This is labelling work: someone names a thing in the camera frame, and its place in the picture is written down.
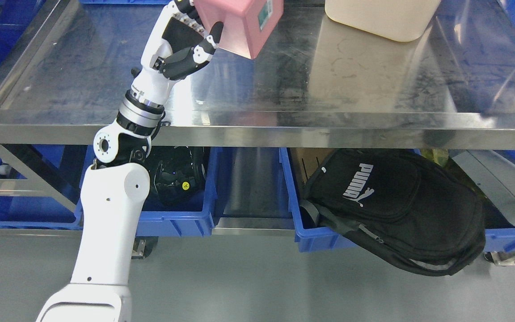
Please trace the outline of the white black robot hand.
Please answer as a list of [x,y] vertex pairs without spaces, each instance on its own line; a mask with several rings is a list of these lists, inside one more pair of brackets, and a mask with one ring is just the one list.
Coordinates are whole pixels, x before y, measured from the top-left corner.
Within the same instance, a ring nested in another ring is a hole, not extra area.
[[219,47],[224,23],[202,23],[192,0],[172,0],[155,23],[126,96],[131,102],[159,108],[175,84],[200,71]]

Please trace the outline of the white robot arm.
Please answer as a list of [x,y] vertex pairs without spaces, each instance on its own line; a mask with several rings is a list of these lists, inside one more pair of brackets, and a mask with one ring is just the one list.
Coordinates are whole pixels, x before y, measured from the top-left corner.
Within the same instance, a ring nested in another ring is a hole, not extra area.
[[169,92],[131,88],[117,118],[93,140],[94,163],[84,174],[80,201],[84,226],[70,283],[53,294],[38,322],[129,322],[131,253],[150,190],[141,161],[163,118]]

